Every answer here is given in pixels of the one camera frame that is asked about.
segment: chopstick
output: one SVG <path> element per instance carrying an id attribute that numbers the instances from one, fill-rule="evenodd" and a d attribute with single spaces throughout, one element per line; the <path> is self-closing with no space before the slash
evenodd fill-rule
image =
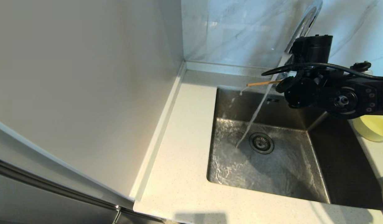
<path id="1" fill-rule="evenodd" d="M 261 85 L 269 85 L 269 84 L 274 84 L 274 83 L 279 83 L 282 80 L 276 80 L 276 81 L 268 81 L 268 82 L 254 82 L 254 83 L 248 83 L 247 87 L 250 86 L 261 86 Z"/>

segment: faucet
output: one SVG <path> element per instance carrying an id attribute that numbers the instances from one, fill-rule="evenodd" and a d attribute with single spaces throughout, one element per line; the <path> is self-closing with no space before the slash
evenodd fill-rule
<path id="1" fill-rule="evenodd" d="M 312 1 L 311 5 L 306 9 L 305 13 L 303 14 L 302 20 L 299 22 L 299 25 L 295 30 L 294 34 L 292 35 L 290 42 L 285 48 L 285 53 L 290 53 L 292 44 L 296 39 L 300 37 L 305 37 L 309 33 L 309 30 L 315 22 L 316 17 L 318 16 L 322 6 L 323 0 Z"/>
<path id="2" fill-rule="evenodd" d="M 301 21 L 299 22 L 299 25 L 297 29 L 294 31 L 294 34 L 291 37 L 290 42 L 288 43 L 287 47 L 285 48 L 284 55 L 280 60 L 280 63 L 278 67 L 281 67 L 283 65 L 287 65 L 292 60 L 291 55 L 291 47 L 294 44 L 295 40 L 300 37 L 305 37 L 309 33 L 313 23 L 315 22 L 321 7 L 323 6 L 323 0 L 312 0 L 312 3 L 310 6 L 306 9 L 305 13 L 302 16 Z M 279 76 L 276 78 L 276 80 L 286 78 L 288 76 L 288 72 L 282 72 L 279 74 Z"/>

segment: sink drain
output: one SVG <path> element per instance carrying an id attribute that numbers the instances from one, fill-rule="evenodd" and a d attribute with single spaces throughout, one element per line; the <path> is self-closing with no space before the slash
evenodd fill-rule
<path id="1" fill-rule="evenodd" d="M 274 149 L 273 141 L 269 136 L 264 133 L 253 133 L 250 136 L 250 145 L 251 147 L 261 154 L 269 154 Z"/>

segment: white wall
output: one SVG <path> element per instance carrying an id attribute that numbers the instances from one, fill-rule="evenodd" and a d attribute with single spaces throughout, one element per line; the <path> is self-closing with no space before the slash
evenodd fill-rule
<path id="1" fill-rule="evenodd" d="M 128 196 L 183 60 L 180 6 L 0 1 L 0 127 Z"/>
<path id="2" fill-rule="evenodd" d="M 189 61 L 274 68 L 311 0 L 182 0 Z M 323 0 L 310 35 L 334 36 L 329 62 L 383 75 L 383 0 Z"/>

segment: countertop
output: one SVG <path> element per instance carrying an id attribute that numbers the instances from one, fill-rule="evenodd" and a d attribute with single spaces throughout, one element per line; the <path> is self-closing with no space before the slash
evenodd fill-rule
<path id="1" fill-rule="evenodd" d="M 379 210 L 345 207 L 211 183 L 210 138 L 218 86 L 240 88 L 256 77 L 188 70 L 136 212 L 196 224 L 383 223 Z M 263 92 L 265 87 L 255 91 Z M 358 139 L 380 181 L 383 142 Z"/>

